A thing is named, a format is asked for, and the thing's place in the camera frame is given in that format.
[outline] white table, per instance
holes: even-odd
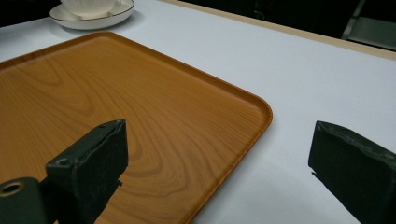
[[[387,59],[396,57],[264,26],[135,0],[132,16],[107,30],[250,91],[274,111],[270,128],[195,223],[359,223],[311,175],[312,135],[324,120],[396,152],[396,62]],[[0,61],[87,33],[50,18],[3,27]]]

